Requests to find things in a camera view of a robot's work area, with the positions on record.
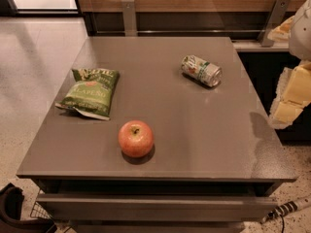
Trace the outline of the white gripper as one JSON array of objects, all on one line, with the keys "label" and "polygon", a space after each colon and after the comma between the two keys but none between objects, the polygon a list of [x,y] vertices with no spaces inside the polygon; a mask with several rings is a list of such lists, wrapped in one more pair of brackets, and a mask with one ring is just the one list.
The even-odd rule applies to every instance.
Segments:
[{"label": "white gripper", "polygon": [[272,29],[267,38],[274,42],[288,42],[291,55],[301,61],[280,75],[270,112],[269,124],[285,129],[293,124],[311,103],[311,0],[306,0],[294,17],[289,17]]}]

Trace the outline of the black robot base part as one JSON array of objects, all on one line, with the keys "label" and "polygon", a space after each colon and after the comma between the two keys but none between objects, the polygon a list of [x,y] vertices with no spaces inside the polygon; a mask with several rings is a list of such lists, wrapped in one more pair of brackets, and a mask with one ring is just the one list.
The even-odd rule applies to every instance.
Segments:
[{"label": "black robot base part", "polygon": [[54,233],[51,219],[21,219],[22,189],[8,183],[0,190],[0,233]]}]

